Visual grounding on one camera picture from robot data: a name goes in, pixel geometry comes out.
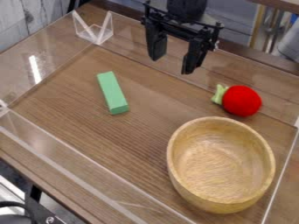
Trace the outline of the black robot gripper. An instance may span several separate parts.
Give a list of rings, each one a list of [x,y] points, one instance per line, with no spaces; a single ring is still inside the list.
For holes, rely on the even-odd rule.
[[[207,4],[208,0],[144,0],[141,24],[152,61],[165,55],[168,35],[191,41],[181,74],[191,74],[201,65],[208,50],[213,51],[217,46],[224,28],[224,24],[207,14]]]

